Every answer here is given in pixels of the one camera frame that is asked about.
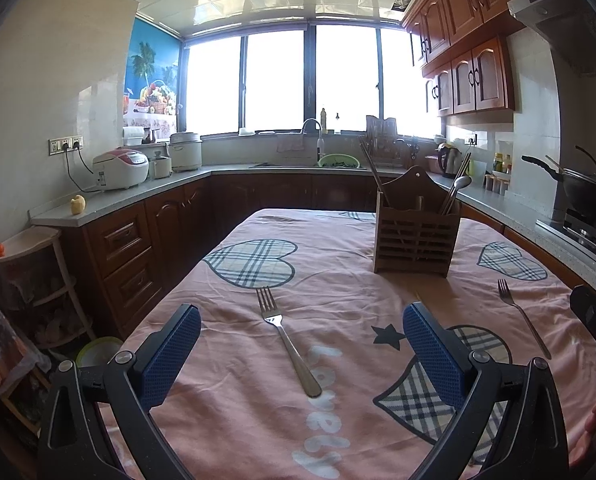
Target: countertop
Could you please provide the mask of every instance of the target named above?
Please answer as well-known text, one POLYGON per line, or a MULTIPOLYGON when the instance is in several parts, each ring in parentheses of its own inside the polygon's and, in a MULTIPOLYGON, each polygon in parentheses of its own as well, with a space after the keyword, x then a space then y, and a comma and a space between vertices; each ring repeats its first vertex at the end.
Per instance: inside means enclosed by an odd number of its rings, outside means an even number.
MULTIPOLYGON (((405 172, 403 168, 378 168, 381 176, 399 176, 405 172)), ((144 200, 173 187, 194 182, 212 174, 264 174, 264 173, 300 173, 300 174, 370 174, 369 170, 351 170, 347 168, 318 168, 271 166, 256 168, 252 164, 221 164, 202 166, 197 171, 173 173, 169 178, 147 180, 130 189, 120 189, 91 193, 85 196, 87 207, 82 214, 72 215, 70 204, 65 203, 46 212, 38 213, 30 218, 34 225, 53 227, 80 227, 101 216, 114 212, 122 207, 144 200)), ((435 173, 429 173, 431 179, 439 186, 448 189, 452 180, 435 173)), ((540 219, 549 219, 534 209, 515 200, 505 199, 483 187, 471 185, 458 193, 458 198, 477 210, 495 218, 504 225, 528 238, 542 247, 549 254, 558 258, 596 290, 596 261, 556 235, 536 225, 540 219)))

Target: power outlet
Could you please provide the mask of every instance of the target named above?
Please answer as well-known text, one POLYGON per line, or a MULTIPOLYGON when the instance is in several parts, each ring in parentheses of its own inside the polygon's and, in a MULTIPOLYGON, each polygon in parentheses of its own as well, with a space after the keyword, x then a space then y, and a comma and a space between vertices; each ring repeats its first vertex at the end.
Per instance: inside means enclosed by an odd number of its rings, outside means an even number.
POLYGON ((67 144, 68 152, 74 151, 73 144, 74 142, 78 142, 80 148, 84 148, 84 141, 82 136, 73 136, 73 137, 61 137, 60 139, 49 139, 49 155, 60 155, 62 154, 62 146, 67 144))

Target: rice cooker lid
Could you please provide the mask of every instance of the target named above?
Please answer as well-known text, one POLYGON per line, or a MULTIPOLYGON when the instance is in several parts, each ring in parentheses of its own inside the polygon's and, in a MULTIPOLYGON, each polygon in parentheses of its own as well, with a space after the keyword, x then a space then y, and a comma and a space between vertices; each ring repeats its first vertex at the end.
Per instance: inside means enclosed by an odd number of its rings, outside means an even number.
POLYGON ((144 153, 136 152, 136 150, 110 150, 102 153, 94 159, 96 162, 107 162, 117 158, 127 164, 128 166, 141 166, 148 163, 147 157, 144 153))
POLYGON ((179 144, 181 142, 203 142, 200 140, 200 134, 193 132, 178 132, 177 134, 171 134, 169 137, 170 144, 179 144))

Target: wall mural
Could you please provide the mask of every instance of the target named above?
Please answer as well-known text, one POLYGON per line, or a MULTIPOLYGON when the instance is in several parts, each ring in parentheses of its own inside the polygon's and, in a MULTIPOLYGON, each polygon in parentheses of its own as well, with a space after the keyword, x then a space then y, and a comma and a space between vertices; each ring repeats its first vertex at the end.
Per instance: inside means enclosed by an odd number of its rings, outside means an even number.
POLYGON ((181 45, 173 36, 136 18, 124 72, 124 126, 148 126, 156 130, 156 139, 169 139, 176 133, 181 45))

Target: fork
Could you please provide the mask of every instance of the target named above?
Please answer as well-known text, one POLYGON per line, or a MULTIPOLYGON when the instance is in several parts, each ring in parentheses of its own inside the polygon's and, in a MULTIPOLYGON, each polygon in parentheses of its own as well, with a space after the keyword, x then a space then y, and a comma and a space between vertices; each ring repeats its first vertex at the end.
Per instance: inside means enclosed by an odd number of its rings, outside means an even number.
POLYGON ((547 359, 551 359, 552 354, 549 352, 547 345, 544 343, 544 341, 540 337, 539 333, 536 331, 536 328, 533 326, 532 322, 529 321, 527 314, 524 313, 524 310, 520 307, 520 305, 516 304, 516 302, 514 301, 514 298, 511 297, 511 290, 509 290, 509 286, 507 285, 507 280, 498 280, 498 295, 500 296, 500 299, 502 301, 504 301, 508 305, 516 307, 518 309, 518 311, 520 312, 520 314, 523 315, 524 320, 527 323, 527 326, 529 327, 529 330, 532 331, 532 334, 534 335, 534 339, 536 339, 536 342, 538 343, 538 346, 540 347, 540 350, 542 350, 542 353, 544 354, 544 356, 547 359))
POLYGON ((283 340, 284 347, 287 348, 287 353, 292 360, 294 370, 296 370, 300 384, 302 384, 302 389, 309 397, 318 397, 322 393, 322 388, 310 372, 309 368, 307 368, 302 357, 300 357, 296 347, 289 339, 287 332, 284 331, 282 325, 283 315, 280 314, 280 311, 278 310, 276 300, 274 300, 274 297, 271 295, 271 290, 268 286, 257 288, 256 295, 258 297, 262 319, 275 326, 278 329, 278 332, 280 332, 280 337, 283 340))

